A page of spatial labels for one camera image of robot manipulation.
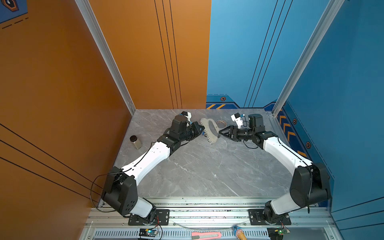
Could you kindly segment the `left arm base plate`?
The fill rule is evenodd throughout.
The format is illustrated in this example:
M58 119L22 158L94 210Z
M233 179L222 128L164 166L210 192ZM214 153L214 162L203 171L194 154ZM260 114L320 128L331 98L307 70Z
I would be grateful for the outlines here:
M131 215L129 217L129 226L155 226L159 224L160 226L167 226L170 219L170 210L169 209L156 209L154 212L151 212L147 217L143 218L139 215Z

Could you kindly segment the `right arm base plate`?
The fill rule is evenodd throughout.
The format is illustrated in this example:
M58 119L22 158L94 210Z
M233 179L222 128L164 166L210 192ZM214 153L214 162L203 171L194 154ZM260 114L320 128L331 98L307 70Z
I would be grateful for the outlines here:
M283 215L276 215L270 210L263 209L249 209L249 220L252 226L267 226L267 225L285 225L290 226L292 224L291 218L288 213Z

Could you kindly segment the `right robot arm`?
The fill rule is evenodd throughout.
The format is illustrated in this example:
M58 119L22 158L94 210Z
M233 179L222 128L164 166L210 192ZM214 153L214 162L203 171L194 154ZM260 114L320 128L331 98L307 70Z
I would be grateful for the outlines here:
M265 204L263 221L270 225L281 223L289 212L331 199L330 176L323 163L313 163L300 156L275 133L266 131L260 114L248 116L247 128L242 128L242 117L239 114L231 118L236 125L220 130L220 135L235 142L252 141L275 157L292 174L289 192Z

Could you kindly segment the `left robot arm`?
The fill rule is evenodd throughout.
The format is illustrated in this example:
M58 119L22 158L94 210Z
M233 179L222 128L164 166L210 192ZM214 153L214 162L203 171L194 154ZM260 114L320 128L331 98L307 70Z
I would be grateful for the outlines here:
M159 163L202 135L205 127L190 119L191 113L185 111L175 116L172 125L142 156L121 168L113 167L106 174L101 199L123 217L133 214L152 222L156 217L156 206L139 197L137 186Z

